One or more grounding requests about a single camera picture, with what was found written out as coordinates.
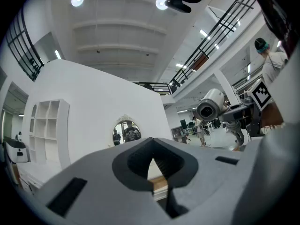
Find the white shirt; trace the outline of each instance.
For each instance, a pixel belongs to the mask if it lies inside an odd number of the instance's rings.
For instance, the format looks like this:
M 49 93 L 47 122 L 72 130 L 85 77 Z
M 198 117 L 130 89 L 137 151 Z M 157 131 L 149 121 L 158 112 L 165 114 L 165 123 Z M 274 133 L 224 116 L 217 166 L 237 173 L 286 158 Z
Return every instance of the white shirt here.
M 266 83 L 266 86 L 269 85 L 275 80 L 278 76 L 282 66 L 285 64 L 287 56 L 284 52 L 270 52 L 265 64 L 262 68 L 262 76 Z
M 200 133 L 200 131 L 201 131 L 201 120 L 196 119 L 195 126 L 197 127 L 197 132 Z

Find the black metal railing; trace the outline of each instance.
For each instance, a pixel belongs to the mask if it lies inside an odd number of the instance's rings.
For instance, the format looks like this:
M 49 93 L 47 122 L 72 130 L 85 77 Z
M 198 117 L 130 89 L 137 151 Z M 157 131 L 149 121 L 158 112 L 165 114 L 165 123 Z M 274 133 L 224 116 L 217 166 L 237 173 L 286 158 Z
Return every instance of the black metal railing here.
M 241 19 L 250 9 L 253 9 L 252 6 L 255 1 L 235 0 L 222 17 L 218 17 L 211 10 L 219 21 L 169 83 L 179 87 L 189 79 L 193 72 L 198 70 L 209 59 L 209 55 L 222 45 L 225 41 L 224 39 L 236 31 Z
M 167 83 L 161 82 L 133 82 L 160 95 L 172 95 L 171 87 Z
M 5 37 L 9 49 L 20 67 L 32 81 L 35 81 L 44 63 L 29 37 L 23 8 L 13 19 Z

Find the floor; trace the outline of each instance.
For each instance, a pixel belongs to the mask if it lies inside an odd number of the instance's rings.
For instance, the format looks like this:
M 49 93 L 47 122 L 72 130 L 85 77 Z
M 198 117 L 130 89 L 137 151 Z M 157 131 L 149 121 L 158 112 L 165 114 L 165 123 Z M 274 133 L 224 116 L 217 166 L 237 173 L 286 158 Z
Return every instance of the floor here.
M 247 140 L 247 132 L 243 130 L 243 134 L 245 136 L 244 144 L 248 143 Z M 190 145 L 192 146 L 200 146 L 201 141 L 196 135 L 190 135 L 189 137 L 191 140 Z M 218 129 L 214 129 L 209 136 L 204 136 L 206 145 L 210 145 L 210 148 L 217 148 L 217 149 L 227 149 L 233 150 L 236 148 L 235 143 L 235 136 L 233 136 L 229 131 L 226 132 L 226 128 L 219 127 Z

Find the security camera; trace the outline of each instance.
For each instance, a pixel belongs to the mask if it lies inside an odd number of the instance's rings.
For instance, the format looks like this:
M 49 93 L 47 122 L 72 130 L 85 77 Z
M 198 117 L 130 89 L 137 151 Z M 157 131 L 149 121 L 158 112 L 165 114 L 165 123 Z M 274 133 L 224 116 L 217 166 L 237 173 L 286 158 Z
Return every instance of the security camera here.
M 165 5 L 181 13 L 190 13 L 192 11 L 192 9 L 188 5 L 185 5 L 182 0 L 167 0 L 165 1 Z

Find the person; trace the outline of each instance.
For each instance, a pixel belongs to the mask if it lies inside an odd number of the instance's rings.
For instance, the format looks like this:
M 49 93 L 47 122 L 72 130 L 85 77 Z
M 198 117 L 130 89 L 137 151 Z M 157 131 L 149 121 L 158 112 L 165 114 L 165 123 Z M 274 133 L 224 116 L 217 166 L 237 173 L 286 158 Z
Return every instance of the person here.
M 198 3 L 202 0 L 182 1 Z M 295 1 L 297 0 L 257 0 L 268 28 L 281 41 L 288 58 L 300 38 L 300 21 L 294 12 Z
M 15 139 L 16 139 L 17 141 L 19 141 L 19 142 L 22 142 L 21 135 L 22 135 L 22 133 L 19 132 L 19 134 L 17 134 L 17 135 L 15 136 Z
M 206 142 L 204 139 L 204 131 L 203 131 L 203 123 L 201 120 L 197 119 L 196 117 L 193 117 L 193 120 L 195 121 L 195 127 L 197 128 L 197 137 L 200 138 L 201 146 L 205 147 Z
M 121 135 L 118 134 L 116 129 L 113 131 L 112 139 L 115 146 L 120 145 Z
M 141 138 L 139 130 L 132 126 L 132 121 L 127 121 L 127 128 L 124 129 L 123 138 L 125 142 L 131 142 Z
M 262 67 L 262 76 L 269 87 L 287 63 L 287 55 L 284 52 L 270 52 L 270 45 L 261 37 L 255 40 L 254 45 L 257 52 L 266 59 Z

